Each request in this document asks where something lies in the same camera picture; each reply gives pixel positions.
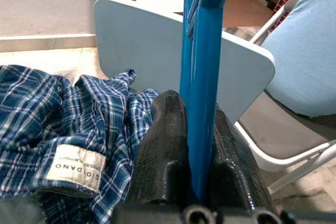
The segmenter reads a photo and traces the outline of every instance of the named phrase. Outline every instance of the light blue chair seat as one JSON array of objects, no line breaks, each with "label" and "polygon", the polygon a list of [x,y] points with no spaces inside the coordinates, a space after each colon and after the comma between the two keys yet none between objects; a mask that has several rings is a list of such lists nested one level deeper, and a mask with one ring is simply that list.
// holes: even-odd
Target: light blue chair seat
[{"label": "light blue chair seat", "polygon": [[299,0],[262,45],[277,66],[267,91],[298,114],[336,114],[335,13],[335,0]]}]

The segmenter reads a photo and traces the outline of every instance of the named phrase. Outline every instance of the blue metal pole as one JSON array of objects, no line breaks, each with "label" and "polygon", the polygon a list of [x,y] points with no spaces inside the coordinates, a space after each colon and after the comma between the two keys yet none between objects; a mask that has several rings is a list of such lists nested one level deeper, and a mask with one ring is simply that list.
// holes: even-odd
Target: blue metal pole
[{"label": "blue metal pole", "polygon": [[212,159],[220,44],[225,0],[199,0],[194,22],[188,146],[192,190],[203,202]]},{"label": "blue metal pole", "polygon": [[181,59],[181,79],[180,79],[180,95],[182,96],[188,109],[190,85],[191,85],[191,68],[192,68],[192,40],[188,38],[187,31],[189,22],[188,14],[192,7],[193,0],[184,0],[183,11],[183,41],[182,41],[182,59]]}]

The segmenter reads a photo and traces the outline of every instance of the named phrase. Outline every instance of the white chair backrest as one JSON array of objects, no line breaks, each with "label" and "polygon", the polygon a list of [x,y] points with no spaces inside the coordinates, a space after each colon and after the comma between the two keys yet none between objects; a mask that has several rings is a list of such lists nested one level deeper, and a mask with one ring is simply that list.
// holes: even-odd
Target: white chair backrest
[{"label": "white chair backrest", "polygon": [[[98,0],[94,12],[99,63],[107,76],[131,67],[137,90],[179,90],[182,16],[130,0]],[[266,49],[223,32],[220,62],[217,102],[234,123],[272,80],[274,59]]]}]

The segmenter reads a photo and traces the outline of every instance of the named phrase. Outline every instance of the plaid shirt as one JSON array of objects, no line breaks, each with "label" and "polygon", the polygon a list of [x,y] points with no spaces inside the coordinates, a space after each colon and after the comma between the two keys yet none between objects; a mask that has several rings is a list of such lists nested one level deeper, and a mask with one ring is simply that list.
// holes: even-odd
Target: plaid shirt
[{"label": "plaid shirt", "polygon": [[[72,87],[65,77],[0,67],[0,197],[34,194],[50,223],[109,222],[127,194],[158,95],[132,92],[134,80],[128,69],[109,80],[81,76]],[[46,178],[65,144],[105,157],[99,190]]]}]

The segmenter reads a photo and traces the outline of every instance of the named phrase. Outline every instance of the clothing label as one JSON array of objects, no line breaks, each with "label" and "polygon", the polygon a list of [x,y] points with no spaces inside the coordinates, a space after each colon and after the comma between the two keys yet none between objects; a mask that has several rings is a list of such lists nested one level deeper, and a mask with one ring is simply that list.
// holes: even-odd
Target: clothing label
[{"label": "clothing label", "polygon": [[105,156],[81,147],[60,144],[47,179],[65,180],[98,191]]}]

